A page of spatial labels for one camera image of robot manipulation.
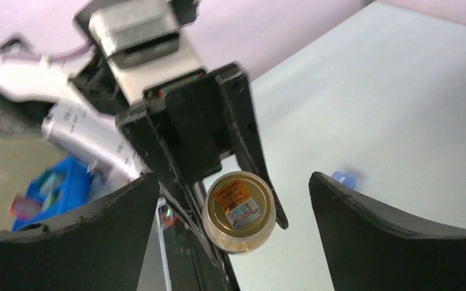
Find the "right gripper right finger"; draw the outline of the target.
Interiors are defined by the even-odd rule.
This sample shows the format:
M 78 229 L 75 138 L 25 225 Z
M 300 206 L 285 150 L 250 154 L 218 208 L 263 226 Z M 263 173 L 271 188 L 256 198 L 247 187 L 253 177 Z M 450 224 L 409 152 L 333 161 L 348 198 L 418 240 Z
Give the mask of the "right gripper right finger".
M 309 193 L 336 290 L 466 290 L 466 229 L 404 212 L 320 172 Z

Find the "clear amber pill bottle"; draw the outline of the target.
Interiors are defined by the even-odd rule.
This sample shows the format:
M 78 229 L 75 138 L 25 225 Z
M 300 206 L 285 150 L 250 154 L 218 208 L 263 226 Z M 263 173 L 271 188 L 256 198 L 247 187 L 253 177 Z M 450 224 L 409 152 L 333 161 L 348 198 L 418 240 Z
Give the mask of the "clear amber pill bottle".
M 261 177 L 230 172 L 209 188 L 202 217 L 204 231 L 219 249 L 248 253 L 264 245 L 274 230 L 274 195 Z

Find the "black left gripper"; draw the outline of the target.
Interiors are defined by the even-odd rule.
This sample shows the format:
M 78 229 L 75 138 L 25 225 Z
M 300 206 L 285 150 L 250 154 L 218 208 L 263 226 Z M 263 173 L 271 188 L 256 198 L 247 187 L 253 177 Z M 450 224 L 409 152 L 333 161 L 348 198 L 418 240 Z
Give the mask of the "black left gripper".
M 200 76 L 166 86 L 163 96 L 117 114 L 116 125 L 159 180 L 162 197 L 200 243 L 204 254 L 192 258 L 199 289 L 239 290 L 227 254 L 204 232 L 201 206 L 189 185 L 221 170 L 220 153 L 230 146 L 227 125 L 238 165 L 269 186 L 276 222 L 283 230 L 289 227 L 266 166 L 248 74 L 232 62 L 218 69 L 217 81 Z

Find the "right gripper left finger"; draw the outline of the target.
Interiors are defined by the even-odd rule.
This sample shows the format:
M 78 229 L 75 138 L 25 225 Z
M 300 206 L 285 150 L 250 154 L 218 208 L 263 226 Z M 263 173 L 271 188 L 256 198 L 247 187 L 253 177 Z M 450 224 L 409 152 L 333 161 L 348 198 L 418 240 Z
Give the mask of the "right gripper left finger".
M 154 220 L 158 180 L 15 232 L 0 231 L 0 290 L 135 290 Z

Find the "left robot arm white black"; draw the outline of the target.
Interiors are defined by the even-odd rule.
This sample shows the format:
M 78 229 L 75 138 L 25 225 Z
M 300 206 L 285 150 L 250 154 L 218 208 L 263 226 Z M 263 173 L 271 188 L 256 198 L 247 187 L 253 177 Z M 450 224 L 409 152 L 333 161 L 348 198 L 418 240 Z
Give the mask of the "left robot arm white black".
M 182 222 L 198 289 L 238 290 L 231 253 L 288 219 L 258 133 L 247 71 L 208 70 L 183 36 L 110 56 L 73 76 L 61 55 L 0 56 L 0 135 L 36 133 L 69 158 L 13 203 L 0 231 L 0 290 L 136 290 L 164 202 Z

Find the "blue pill organizer box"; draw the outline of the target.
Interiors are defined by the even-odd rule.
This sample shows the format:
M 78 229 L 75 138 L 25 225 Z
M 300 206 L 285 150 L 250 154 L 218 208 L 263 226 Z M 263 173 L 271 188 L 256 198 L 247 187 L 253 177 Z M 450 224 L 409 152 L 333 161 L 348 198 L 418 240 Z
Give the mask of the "blue pill organizer box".
M 355 175 L 348 173 L 348 172 L 342 172 L 342 171 L 335 171 L 331 175 L 332 179 L 335 181 L 341 183 L 342 185 L 350 188 L 350 189 L 355 189 L 357 185 L 357 178 Z

